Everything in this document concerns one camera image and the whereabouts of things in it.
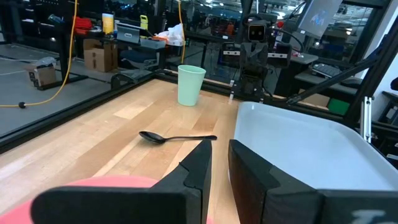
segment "gray floor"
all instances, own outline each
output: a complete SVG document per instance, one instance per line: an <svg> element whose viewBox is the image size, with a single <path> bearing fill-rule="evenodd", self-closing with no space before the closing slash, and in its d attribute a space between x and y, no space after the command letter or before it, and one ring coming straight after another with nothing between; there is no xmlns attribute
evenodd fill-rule
<svg viewBox="0 0 398 224"><path fill-rule="evenodd" d="M0 45L0 54L24 60L57 56L51 52L41 52L11 45ZM24 65L26 65L26 63L0 59L0 105L14 105L21 101L35 103L47 100L58 90L59 87L45 91L34 88L30 84L27 73L23 69ZM82 62L74 62L72 65L72 72L88 75L89 77L101 80L109 80L111 77L110 73L87 70ZM61 80L60 72L57 72L57 79ZM110 90L110 88L109 83L85 79L65 85L64 89L54 100L44 105L31 106L24 110L20 108L0 108L0 135L99 95L100 93L104 93Z"/></svg>

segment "black cable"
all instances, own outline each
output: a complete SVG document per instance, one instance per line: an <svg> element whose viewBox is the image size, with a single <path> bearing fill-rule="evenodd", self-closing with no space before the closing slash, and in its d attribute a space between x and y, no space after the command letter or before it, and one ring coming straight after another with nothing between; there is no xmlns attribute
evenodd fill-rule
<svg viewBox="0 0 398 224"><path fill-rule="evenodd" d="M263 90L264 92L266 92L271 98L273 98L274 96L272 95L272 93L271 93L270 91L268 91L268 90L264 87L264 81L265 81L265 78L262 78L262 82L261 82L262 90Z"/></svg>
<svg viewBox="0 0 398 224"><path fill-rule="evenodd" d="M276 72L276 68L275 67L274 67L274 72L275 72L276 77L279 79L279 76L278 76L278 73Z"/></svg>
<svg viewBox="0 0 398 224"><path fill-rule="evenodd" d="M303 7L304 4L305 4L305 1L304 1L304 2L301 2L301 3L292 11L292 13L291 13L290 16L287 18L287 20L293 18L293 17L294 17L294 14L295 14L297 11L299 11L300 8Z"/></svg>
<svg viewBox="0 0 398 224"><path fill-rule="evenodd" d="M235 69L234 76L232 77L232 80L235 80L235 75L236 75L236 72L238 71L238 69L240 70L240 68Z"/></svg>
<svg viewBox="0 0 398 224"><path fill-rule="evenodd" d="M287 32L287 31L284 31L284 30L281 30L281 29L278 29L278 28L272 28L272 29L275 30L275 31L277 31L277 32L282 32L282 33L284 33L284 34L287 34L287 35L293 37L293 39L295 39L295 40L297 41L297 43L300 44L300 50L295 50L295 51L297 51L298 53L303 53L304 45L303 45L303 43L302 43L297 37L295 37L295 36L294 36L293 34L291 34L290 32Z"/></svg>

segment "wooden table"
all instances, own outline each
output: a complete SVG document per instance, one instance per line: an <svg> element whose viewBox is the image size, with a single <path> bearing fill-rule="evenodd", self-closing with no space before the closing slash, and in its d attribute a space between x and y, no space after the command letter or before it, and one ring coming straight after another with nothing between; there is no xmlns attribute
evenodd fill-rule
<svg viewBox="0 0 398 224"><path fill-rule="evenodd" d="M19 147L0 155L0 213L39 192L101 175L139 175L160 180L199 143L154 146L138 132L163 136L218 136L208 215L215 223L239 223L228 180L228 142L237 101L202 91L194 107L177 103L177 86L152 80Z"/></svg>

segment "yellow cable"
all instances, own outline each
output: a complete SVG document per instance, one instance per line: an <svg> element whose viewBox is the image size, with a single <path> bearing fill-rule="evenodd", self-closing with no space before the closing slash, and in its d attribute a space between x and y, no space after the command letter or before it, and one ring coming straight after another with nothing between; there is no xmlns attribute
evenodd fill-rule
<svg viewBox="0 0 398 224"><path fill-rule="evenodd" d="M178 1L178 13L180 15L180 23L182 26L182 56L181 56L181 64L184 63L184 56L185 56L185 34L184 34L184 26L182 24L181 18L181 0Z"/></svg>
<svg viewBox="0 0 398 224"><path fill-rule="evenodd" d="M76 22L76 15L77 15L77 0L75 0L75 15L73 16L73 24L72 24L72 32L70 34L70 45L69 45L69 63L68 63L68 70L67 74L65 76L65 80L62 83L62 86L60 89L48 100L41 101L38 103L25 103L25 106L35 106L35 105L42 105L44 103L48 103L49 101L52 101L62 90L62 88L65 86L67 83L68 77L69 77L69 72L70 72L70 67L72 63L72 47L73 47L73 35L75 34L75 22ZM19 107L19 105L0 105L0 107L5 107L5 108L14 108L14 107Z"/></svg>

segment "black metal frame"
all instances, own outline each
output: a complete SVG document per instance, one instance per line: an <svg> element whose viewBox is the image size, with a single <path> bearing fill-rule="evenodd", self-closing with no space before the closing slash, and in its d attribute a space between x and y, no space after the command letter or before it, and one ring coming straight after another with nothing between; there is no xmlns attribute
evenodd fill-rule
<svg viewBox="0 0 398 224"><path fill-rule="evenodd" d="M113 98L122 95L123 93L131 91L137 88L138 86L143 85L153 79L159 79L172 83L178 82L177 76L171 74L169 71L162 69L155 71L147 77L142 77L138 83L129 83L116 90L107 91L98 96L92 97L88 100L82 101L81 103L70 106L68 108L65 108L64 110L48 115L42 119L34 121L25 126L22 126L14 131L3 134L2 136L0 136L0 154L12 149L13 147L23 144L24 142L32 138L35 138L63 123L66 123L67 121L76 118L77 116L86 113L89 110L92 110L93 108L96 108L97 106L100 106L106 103L107 101L112 100ZM209 81L203 82L202 90L210 91L224 96L229 96L229 94L231 93L230 86L221 85ZM247 98L245 96L239 96L239 95L236 95L235 98L246 101L257 100L255 97ZM359 128L358 123L354 124L347 123L341 116L338 116L329 111L322 110L319 108L314 108L311 106L301 105L301 104L287 105L286 103L274 101L271 98L264 99L264 104L316 116L323 119L329 119L341 123L343 125L346 125L352 129ZM388 124L382 124L379 122L373 122L373 132L378 136L394 137L398 136L398 127Z"/></svg>
<svg viewBox="0 0 398 224"><path fill-rule="evenodd" d="M388 71L392 61L398 52L398 18L395 19L389 33L383 40L384 45L379 58L374 66L367 72L354 101L350 104L345 116L345 121L355 122L359 119L359 109L365 96L373 96L384 75Z"/></svg>

